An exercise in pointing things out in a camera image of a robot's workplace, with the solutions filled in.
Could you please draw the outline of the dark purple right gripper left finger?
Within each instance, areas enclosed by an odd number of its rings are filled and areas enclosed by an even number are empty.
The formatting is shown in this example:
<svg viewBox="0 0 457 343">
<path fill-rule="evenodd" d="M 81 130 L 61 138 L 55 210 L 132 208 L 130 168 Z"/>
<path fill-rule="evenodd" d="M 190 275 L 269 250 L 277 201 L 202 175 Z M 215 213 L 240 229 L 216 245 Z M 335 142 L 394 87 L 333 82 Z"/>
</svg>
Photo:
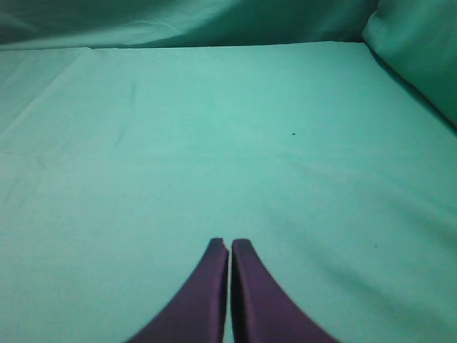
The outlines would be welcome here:
<svg viewBox="0 0 457 343">
<path fill-rule="evenodd" d="M 189 278 L 169 303 L 130 342 L 209 343 L 224 340 L 229 251 L 209 241 Z"/>
</svg>

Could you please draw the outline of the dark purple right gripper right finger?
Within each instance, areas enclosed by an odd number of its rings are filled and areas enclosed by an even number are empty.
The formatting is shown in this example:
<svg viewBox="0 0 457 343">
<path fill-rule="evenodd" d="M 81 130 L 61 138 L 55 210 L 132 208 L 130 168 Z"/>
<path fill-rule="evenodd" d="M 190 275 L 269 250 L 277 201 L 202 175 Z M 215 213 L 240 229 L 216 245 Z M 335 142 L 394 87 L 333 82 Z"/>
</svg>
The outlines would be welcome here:
<svg viewBox="0 0 457 343">
<path fill-rule="evenodd" d="M 248 239 L 232 243 L 231 320 L 235 342 L 335 342 L 285 293 Z"/>
</svg>

